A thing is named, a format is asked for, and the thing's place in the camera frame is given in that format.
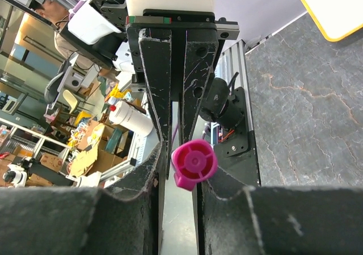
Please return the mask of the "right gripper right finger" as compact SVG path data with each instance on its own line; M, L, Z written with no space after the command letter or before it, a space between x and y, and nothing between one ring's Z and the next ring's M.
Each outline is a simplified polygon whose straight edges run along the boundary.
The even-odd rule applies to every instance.
M195 191L199 254L361 254L362 189L255 187L224 170Z

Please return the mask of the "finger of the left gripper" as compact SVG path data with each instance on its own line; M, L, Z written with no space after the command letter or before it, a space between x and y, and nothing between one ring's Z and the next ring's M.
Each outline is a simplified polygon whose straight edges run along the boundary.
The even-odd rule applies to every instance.
M159 140L171 138L171 31L143 28L138 44L147 86L149 109Z
M181 142L193 137L206 84L218 49L217 31L186 32L183 88L181 91Z

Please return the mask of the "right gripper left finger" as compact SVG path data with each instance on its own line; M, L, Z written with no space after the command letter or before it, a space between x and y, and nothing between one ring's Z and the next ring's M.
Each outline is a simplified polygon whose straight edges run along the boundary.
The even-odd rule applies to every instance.
M1 189L2 254L159 254L166 143L108 188Z

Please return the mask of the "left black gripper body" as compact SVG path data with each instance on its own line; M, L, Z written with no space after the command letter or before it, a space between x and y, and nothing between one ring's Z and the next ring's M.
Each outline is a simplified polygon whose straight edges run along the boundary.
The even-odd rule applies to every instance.
M225 18L217 20L214 13L201 11L146 9L141 16L127 16L125 28L135 70L132 77L133 82L145 80L139 47L136 46L138 33L142 28L162 28L171 31L213 28L221 43L226 40L235 40L239 35L237 22L228 21Z

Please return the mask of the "magenta marker cap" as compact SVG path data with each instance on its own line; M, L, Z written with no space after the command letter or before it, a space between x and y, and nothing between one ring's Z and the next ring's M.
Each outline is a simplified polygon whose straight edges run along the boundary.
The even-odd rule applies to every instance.
M203 139L191 140L176 148L171 155L171 162L175 168L177 187L188 191L212 177L218 168L212 146Z

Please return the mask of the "yellow framed whiteboard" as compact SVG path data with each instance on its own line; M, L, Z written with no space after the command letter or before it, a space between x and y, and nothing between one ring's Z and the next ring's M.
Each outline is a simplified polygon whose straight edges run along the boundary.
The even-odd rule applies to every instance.
M362 0L300 0L323 37L337 42L362 29Z

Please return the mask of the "white cylindrical container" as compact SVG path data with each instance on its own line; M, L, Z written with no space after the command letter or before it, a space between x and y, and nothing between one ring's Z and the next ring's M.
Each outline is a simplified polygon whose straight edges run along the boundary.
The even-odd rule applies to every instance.
M111 123L123 126L142 137L148 136L154 129L151 119L127 102L116 102L109 109Z

